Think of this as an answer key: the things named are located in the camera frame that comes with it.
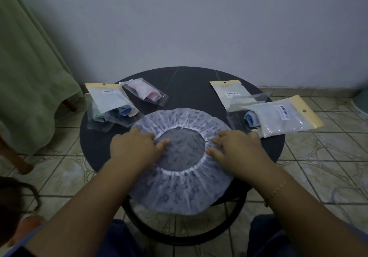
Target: hand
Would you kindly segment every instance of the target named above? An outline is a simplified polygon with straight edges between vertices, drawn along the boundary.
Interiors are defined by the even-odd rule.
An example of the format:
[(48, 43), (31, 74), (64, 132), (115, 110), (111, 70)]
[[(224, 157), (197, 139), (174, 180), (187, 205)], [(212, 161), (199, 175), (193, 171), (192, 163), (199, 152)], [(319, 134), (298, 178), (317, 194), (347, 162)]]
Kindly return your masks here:
[(144, 171), (154, 165), (161, 156), (169, 139), (163, 139), (154, 145), (154, 133), (141, 133), (139, 127), (132, 127), (123, 135), (117, 134), (110, 144), (111, 160), (137, 165)]
[(206, 153), (224, 170), (251, 185), (262, 176), (263, 167), (274, 165), (262, 148), (257, 132), (246, 135), (239, 130), (220, 131), (212, 142), (222, 146), (225, 154), (216, 148), (207, 148)]

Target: round black table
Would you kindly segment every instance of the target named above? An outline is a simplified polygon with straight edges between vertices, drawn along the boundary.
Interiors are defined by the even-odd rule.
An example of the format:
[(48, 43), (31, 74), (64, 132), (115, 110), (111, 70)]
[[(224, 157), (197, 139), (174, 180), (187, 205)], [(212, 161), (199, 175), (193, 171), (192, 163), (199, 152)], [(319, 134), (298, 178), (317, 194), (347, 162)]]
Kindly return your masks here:
[[(217, 70), (199, 67), (166, 67), (144, 71), (121, 80), (144, 78), (168, 95), (165, 106), (141, 101), (139, 98), (126, 91), (130, 100), (143, 114), (149, 114), (157, 110), (173, 110), (176, 108), (192, 108), (204, 111), (219, 118), (228, 124), (226, 110), (218, 98), (210, 81), (240, 80), (242, 85), (251, 94), (259, 94), (262, 91), (247, 81)], [(98, 172), (104, 163), (110, 158), (110, 142), (114, 135), (124, 134), (129, 131), (115, 124), (107, 133), (87, 129), (87, 114), (84, 115), (80, 125), (80, 146), (90, 166)], [(276, 162), (281, 155), (285, 143), (285, 135), (278, 135), (261, 140), (263, 148), (269, 157)], [(212, 240), (224, 232), (235, 221), (246, 200), (246, 194), (252, 187), (238, 179), (234, 179), (224, 195), (214, 205), (237, 199), (237, 204), (228, 218), (214, 229), (191, 237), (174, 237), (162, 234), (144, 224), (133, 212), (129, 198), (122, 207), (131, 222), (146, 236), (161, 243), (169, 245), (197, 245)]]

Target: dark hair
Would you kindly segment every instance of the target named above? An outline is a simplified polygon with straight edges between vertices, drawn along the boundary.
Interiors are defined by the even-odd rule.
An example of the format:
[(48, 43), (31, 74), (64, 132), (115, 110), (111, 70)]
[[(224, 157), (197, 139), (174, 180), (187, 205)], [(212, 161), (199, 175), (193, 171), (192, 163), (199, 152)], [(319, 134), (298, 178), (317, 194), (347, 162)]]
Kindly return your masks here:
[[(26, 211), (22, 198), (22, 188), (32, 191), (37, 206)], [(40, 208), (41, 201), (36, 188), (13, 177), (0, 177), (0, 247), (12, 238), (24, 213), (31, 213)]]

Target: white wall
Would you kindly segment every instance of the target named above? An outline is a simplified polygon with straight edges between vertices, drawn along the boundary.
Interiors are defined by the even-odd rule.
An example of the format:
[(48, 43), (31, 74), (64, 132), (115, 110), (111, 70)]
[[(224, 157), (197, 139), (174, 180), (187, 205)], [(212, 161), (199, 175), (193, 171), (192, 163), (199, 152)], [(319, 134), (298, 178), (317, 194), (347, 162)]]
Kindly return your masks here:
[(80, 82), (168, 66), (257, 86), (368, 82), (368, 0), (25, 0)]

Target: forearm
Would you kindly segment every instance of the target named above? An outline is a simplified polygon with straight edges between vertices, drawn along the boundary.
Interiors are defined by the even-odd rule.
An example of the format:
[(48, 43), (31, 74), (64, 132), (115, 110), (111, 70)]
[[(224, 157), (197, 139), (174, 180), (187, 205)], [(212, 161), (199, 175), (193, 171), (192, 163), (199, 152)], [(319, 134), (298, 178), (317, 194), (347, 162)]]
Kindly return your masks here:
[(43, 256), (94, 256), (140, 171), (109, 160), (26, 244)]
[[(253, 183), (300, 256), (364, 256), (367, 245), (282, 168), (269, 163)], [(275, 190), (285, 184), (269, 198)]]

